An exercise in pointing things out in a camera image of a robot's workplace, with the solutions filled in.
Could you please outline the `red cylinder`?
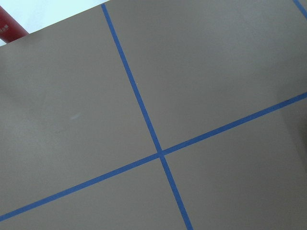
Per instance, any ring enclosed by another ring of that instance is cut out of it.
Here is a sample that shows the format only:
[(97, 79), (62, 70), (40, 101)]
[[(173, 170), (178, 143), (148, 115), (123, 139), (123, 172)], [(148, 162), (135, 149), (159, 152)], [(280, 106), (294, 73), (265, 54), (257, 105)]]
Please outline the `red cylinder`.
[(0, 39), (7, 43), (27, 36), (29, 33), (2, 7), (0, 7)]

